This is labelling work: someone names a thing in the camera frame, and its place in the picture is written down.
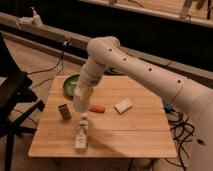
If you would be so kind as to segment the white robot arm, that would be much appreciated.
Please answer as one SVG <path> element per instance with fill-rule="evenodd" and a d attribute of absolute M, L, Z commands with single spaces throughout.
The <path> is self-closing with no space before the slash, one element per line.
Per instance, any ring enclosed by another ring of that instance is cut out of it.
<path fill-rule="evenodd" d="M 125 54 L 113 36 L 91 39 L 87 53 L 74 91 L 77 112 L 88 110 L 93 87 L 114 67 L 188 115 L 196 125 L 188 171 L 213 171 L 213 89 Z"/>

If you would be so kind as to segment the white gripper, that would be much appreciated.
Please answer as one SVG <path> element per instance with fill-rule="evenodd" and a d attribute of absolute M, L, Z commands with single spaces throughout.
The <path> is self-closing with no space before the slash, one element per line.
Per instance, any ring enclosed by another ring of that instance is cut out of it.
<path fill-rule="evenodd" d="M 90 99 L 93 95 L 93 92 L 94 88 L 92 86 L 85 85 L 81 80 L 77 82 L 75 94 L 80 97 L 86 97 L 86 100 L 88 102 L 88 108 L 90 107 Z"/>

